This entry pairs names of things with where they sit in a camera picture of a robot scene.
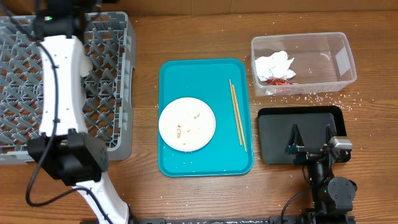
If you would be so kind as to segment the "red snack wrapper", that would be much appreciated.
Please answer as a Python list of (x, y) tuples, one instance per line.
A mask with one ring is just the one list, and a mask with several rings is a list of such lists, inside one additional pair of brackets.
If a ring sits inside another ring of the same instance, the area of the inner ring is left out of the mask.
[[(281, 86), (281, 85), (298, 85), (298, 83), (293, 83), (289, 80), (283, 79), (283, 78), (270, 78), (266, 80), (266, 85), (272, 85), (272, 86)], [(286, 88), (274, 88), (271, 90), (273, 94), (282, 94), (282, 93), (290, 93), (293, 91), (293, 88), (291, 87), (286, 87)]]

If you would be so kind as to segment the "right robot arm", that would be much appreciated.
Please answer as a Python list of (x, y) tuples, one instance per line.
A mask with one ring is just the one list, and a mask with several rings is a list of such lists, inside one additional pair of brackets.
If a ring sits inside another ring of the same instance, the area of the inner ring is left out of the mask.
[[(322, 147), (309, 148), (303, 143), (299, 127), (292, 125), (285, 153), (294, 154), (294, 164), (307, 168), (309, 187), (294, 195), (283, 207), (281, 223), (299, 224), (355, 224), (355, 217), (349, 216), (353, 210), (353, 200), (358, 186), (352, 180), (336, 177), (332, 165), (348, 162), (351, 159), (352, 143), (346, 136), (338, 136), (333, 128), (326, 125), (326, 142)], [(313, 208), (289, 221), (284, 217), (287, 207), (296, 198), (310, 192)]]

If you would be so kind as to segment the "white plastic cup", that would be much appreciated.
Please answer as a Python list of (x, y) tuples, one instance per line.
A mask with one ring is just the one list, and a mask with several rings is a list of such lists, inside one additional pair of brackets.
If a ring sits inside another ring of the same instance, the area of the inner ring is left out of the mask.
[(93, 64), (89, 57), (83, 55), (80, 60), (80, 75), (82, 77), (87, 77), (90, 73), (90, 70), (93, 69)]

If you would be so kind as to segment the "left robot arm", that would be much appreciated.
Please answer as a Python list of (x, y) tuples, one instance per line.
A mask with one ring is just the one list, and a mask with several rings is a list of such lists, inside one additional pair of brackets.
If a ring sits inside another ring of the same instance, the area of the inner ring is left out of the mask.
[[(34, 21), (35, 42), (43, 70), (44, 108), (39, 136), (28, 140), (27, 151), (37, 168), (25, 199), (32, 207), (48, 205), (78, 192), (98, 223), (130, 223), (131, 211), (108, 175), (109, 156), (104, 141), (89, 135), (83, 117), (86, 95), (81, 79), (93, 68), (85, 55), (87, 12), (99, 1), (47, 1)], [(61, 180), (70, 190), (44, 202), (30, 198), (39, 170)]]

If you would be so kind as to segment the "white napkin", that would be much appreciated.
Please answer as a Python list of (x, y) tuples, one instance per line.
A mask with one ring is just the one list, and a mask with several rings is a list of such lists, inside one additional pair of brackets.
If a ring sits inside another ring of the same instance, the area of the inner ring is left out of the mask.
[(296, 76), (296, 73), (290, 69), (293, 61), (294, 58), (289, 59), (286, 51), (274, 52), (268, 57), (259, 57), (254, 61), (256, 75), (261, 82), (271, 78), (289, 80)]

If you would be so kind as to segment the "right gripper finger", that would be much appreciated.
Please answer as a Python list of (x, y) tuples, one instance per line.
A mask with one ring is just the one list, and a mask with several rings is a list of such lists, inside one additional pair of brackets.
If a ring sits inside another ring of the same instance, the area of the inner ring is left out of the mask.
[(336, 131), (331, 124), (326, 125), (325, 143), (328, 144), (336, 136)]
[(304, 143), (297, 123), (292, 125), (290, 137), (286, 149), (303, 149)]

